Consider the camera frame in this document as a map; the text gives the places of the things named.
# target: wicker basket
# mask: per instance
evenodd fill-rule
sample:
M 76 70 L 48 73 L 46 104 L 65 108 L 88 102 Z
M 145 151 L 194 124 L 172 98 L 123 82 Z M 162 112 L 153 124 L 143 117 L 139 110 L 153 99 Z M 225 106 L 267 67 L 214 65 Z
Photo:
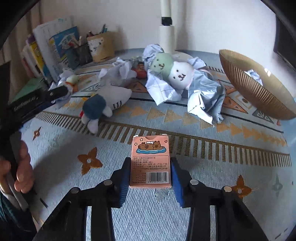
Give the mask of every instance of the wicker basket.
M 220 50 L 219 54 L 226 76 L 253 106 L 275 119 L 290 120 L 296 117 L 296 103 L 292 95 L 262 65 L 230 50 Z M 264 87 L 244 73 L 250 69 L 260 75 Z

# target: orange star pattern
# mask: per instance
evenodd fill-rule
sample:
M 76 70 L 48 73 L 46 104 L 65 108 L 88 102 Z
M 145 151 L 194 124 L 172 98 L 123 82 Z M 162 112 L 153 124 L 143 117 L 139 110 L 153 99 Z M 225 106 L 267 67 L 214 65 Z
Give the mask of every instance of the orange star pattern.
M 92 148 L 88 154 L 78 155 L 77 158 L 82 162 L 81 173 L 85 175 L 91 168 L 100 168 L 103 164 L 96 158 L 97 148 Z
M 40 136 L 40 130 L 41 130 L 41 127 L 39 127 L 38 130 L 34 131 L 34 137 L 33 137 L 33 140 L 35 140 L 36 137 Z
M 243 197 L 249 195 L 252 192 L 252 189 L 244 184 L 244 179 L 242 178 L 242 175 L 239 175 L 236 186 L 233 186 L 231 188 L 237 193 L 240 199 L 243 199 Z

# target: white pole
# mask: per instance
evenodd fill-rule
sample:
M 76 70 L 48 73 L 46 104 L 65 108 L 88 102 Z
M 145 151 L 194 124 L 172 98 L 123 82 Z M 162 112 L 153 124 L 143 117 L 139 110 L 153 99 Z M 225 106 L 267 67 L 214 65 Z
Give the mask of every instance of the white pole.
M 173 54 L 175 52 L 175 34 L 174 26 L 166 22 L 171 21 L 171 4 L 170 0 L 160 0 L 162 25 L 159 26 L 159 44 L 164 52 Z
M 161 16 L 171 17 L 170 0 L 160 0 Z

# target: finger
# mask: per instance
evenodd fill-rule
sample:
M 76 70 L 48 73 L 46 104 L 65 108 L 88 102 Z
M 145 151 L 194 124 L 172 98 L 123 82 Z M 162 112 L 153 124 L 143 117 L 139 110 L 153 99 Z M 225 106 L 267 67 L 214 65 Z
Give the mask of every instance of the finger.
M 9 161 L 0 160 L 0 176 L 6 175 L 11 168 L 11 164 Z
M 17 180 L 24 182 L 33 175 L 33 168 L 28 162 L 20 162 L 17 168 Z
M 29 192 L 32 187 L 33 187 L 33 184 L 34 184 L 34 179 L 30 179 L 27 184 L 21 189 L 22 193 L 27 193 Z
M 21 159 L 28 155 L 28 147 L 24 141 L 21 141 L 19 154 Z
M 31 175 L 26 181 L 19 182 L 18 180 L 15 181 L 15 190 L 20 192 L 22 189 L 24 189 L 26 186 L 28 186 L 30 183 L 34 182 L 34 177 Z
M 31 162 L 31 157 L 30 157 L 29 153 L 27 153 L 27 155 L 25 157 L 20 159 L 19 165 L 21 163 L 26 163 L 26 164 L 30 165 L 30 162 Z

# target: carpet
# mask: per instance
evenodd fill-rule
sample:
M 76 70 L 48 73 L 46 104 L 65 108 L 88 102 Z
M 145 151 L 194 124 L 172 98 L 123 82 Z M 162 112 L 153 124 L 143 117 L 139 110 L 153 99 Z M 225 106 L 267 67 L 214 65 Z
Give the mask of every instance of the carpet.
M 121 52 L 122 59 L 142 53 Z M 31 212 L 40 225 L 72 188 L 86 189 L 108 179 L 130 156 L 134 135 L 169 136 L 171 156 L 181 168 L 205 185 L 238 190 L 269 240 L 285 240 L 293 229 L 295 189 L 289 148 L 280 121 L 264 115 L 231 85 L 216 54 L 187 51 L 203 59 L 216 81 L 226 88 L 222 116 L 214 127 L 187 112 L 186 93 L 179 102 L 156 106 L 145 81 L 131 83 L 128 102 L 99 121 L 90 133 L 79 118 L 82 105 L 99 87 L 102 67 L 90 64 L 76 71 L 79 92 L 59 110 L 50 107 L 22 130 L 36 177 Z M 39 136 L 34 138 L 34 131 Z M 78 155 L 96 151 L 99 165 L 82 172 Z M 190 209 L 182 209 L 172 189 L 129 189 L 121 209 L 113 209 L 116 240 L 185 240 Z M 90 240 L 90 212 L 87 239 Z M 215 215 L 211 207 L 211 240 L 215 240 Z

